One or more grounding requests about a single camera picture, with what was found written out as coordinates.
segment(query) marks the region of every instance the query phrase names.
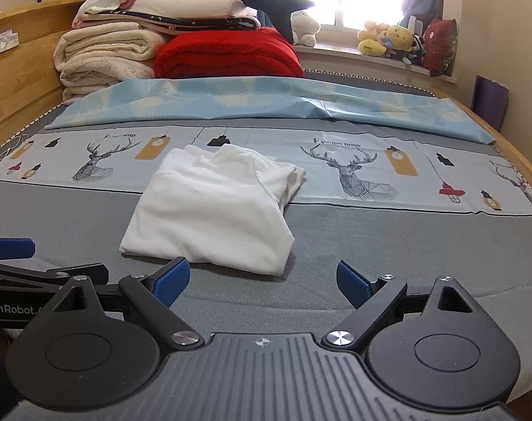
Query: silver pivot bolt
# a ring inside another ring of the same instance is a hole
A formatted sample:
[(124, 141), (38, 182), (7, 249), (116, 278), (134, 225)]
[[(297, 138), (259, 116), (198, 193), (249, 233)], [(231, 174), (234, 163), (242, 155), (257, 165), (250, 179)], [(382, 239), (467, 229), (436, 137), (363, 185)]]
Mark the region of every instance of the silver pivot bolt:
[(349, 345), (354, 341), (354, 336), (347, 330), (333, 330), (327, 334), (327, 340), (332, 345)]
[(172, 335), (172, 342), (176, 345), (193, 345), (199, 342), (199, 334), (192, 330), (181, 330)]

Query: wooden bed frame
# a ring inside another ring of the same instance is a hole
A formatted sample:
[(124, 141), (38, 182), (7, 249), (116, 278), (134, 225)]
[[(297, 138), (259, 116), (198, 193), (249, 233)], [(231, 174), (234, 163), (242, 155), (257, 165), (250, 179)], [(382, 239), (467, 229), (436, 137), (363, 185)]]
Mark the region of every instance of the wooden bed frame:
[[(53, 66), (53, 50), (69, 30), (84, 0), (53, 0), (0, 12), (0, 33), (12, 29), (20, 46), (0, 54), (0, 146), (43, 113), (62, 102), (63, 85)], [(450, 98), (431, 89), (439, 98)], [(504, 136), (458, 101), (455, 103), (495, 138), (493, 146), (532, 186), (532, 164)], [(532, 391), (510, 404), (532, 421)]]

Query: window sill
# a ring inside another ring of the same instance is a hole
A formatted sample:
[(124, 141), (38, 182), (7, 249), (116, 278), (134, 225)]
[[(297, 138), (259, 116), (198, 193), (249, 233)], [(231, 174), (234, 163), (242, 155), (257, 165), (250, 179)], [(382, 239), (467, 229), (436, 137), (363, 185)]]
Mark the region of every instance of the window sill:
[[(390, 66), (393, 68), (404, 69), (404, 70), (411, 71), (417, 74), (422, 74), (424, 76), (427, 76), (428, 79), (430, 77), (430, 71), (428, 71), (426, 68), (422, 68), (420, 66), (414, 66), (414, 65), (406, 65), (402, 61), (391, 60), (390, 58), (371, 57), (368, 55), (363, 55), (361, 52), (359, 52), (359, 50), (356, 47), (350, 47), (349, 45), (346, 45), (346, 44), (338, 44), (338, 43), (332, 43), (332, 42), (330, 43), (318, 42), (315, 47), (307, 47), (307, 46), (301, 46), (301, 45), (296, 45), (293, 47), (295, 48), (295, 52), (298, 52), (298, 53), (328, 55), (328, 56), (336, 56), (336, 57), (341, 57), (341, 58), (353, 59), (357, 61), (367, 61), (369, 63), (376, 63), (380, 65)], [(450, 82), (453, 84), (457, 83), (457, 80), (454, 77), (439, 75), (439, 76), (436, 76), (435, 78), (446, 81), (446, 82)]]

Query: red pillow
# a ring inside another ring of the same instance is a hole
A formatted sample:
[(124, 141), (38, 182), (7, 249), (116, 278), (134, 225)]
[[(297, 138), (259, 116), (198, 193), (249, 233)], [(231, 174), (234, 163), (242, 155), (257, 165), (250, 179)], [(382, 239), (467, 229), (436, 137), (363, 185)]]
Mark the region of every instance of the red pillow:
[(457, 22), (455, 19), (433, 19), (424, 33), (424, 56), (422, 66), (430, 75), (441, 75), (453, 61), (457, 49)]
[(279, 75), (304, 77), (299, 58), (275, 29), (202, 31), (179, 35), (155, 60), (155, 77)]

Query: folded red quilt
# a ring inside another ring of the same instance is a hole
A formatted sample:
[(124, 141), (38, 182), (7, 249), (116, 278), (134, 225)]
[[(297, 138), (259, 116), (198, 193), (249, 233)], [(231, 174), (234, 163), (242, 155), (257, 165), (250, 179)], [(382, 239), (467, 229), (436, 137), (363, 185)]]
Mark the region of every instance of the folded red quilt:
[(155, 60), (157, 78), (234, 75), (303, 77), (303, 69), (293, 46), (269, 27), (180, 35)]

